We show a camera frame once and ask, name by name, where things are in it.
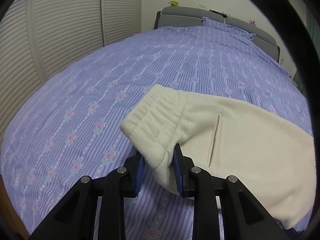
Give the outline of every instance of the curtain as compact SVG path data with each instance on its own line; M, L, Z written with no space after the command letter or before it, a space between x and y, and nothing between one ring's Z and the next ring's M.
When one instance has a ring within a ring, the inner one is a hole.
M316 22L315 18L313 17L312 13L310 12L310 10L308 9L308 7L306 7L306 13L307 13L307 31L310 34L310 37L316 48L318 57L320 58L320 27ZM300 90L300 92L305 96L305 90L303 89L303 84L300 80L298 71L294 75L293 81L297 85L297 88Z

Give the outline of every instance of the black curved frame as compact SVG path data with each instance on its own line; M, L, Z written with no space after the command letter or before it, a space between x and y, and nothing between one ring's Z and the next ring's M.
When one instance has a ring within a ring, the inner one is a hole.
M14 0L0 0L0 21ZM312 40L299 16L288 0L251 0L269 19L288 48L304 84L314 135L317 168L316 198L311 221L300 240L316 240L320 237L320 100L318 86L320 62ZM319 0L304 0L320 23Z

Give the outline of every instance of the bedsheet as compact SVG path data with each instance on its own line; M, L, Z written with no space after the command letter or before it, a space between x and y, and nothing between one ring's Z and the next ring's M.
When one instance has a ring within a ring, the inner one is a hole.
M307 101L289 73L226 26L164 27L108 45L51 78L7 128L1 175L32 233L83 175L106 176L134 154L119 124L155 84L244 100L312 134ZM125 200L127 239L191 239L193 201L147 169Z

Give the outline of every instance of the closet door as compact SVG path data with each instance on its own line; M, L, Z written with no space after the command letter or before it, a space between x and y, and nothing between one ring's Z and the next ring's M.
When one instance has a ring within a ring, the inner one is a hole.
M38 57L52 77L103 47L100 0L31 0Z
M102 0L105 45L139 32L139 0Z
M41 87L41 82L45 83L31 55L26 3L27 0L15 0L0 23L0 144L17 111Z

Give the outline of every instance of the yellow object on headboard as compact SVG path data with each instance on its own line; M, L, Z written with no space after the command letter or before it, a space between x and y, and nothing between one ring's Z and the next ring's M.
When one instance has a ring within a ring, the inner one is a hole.
M178 2L177 1L171 1L169 3L171 4L171 6L178 6Z

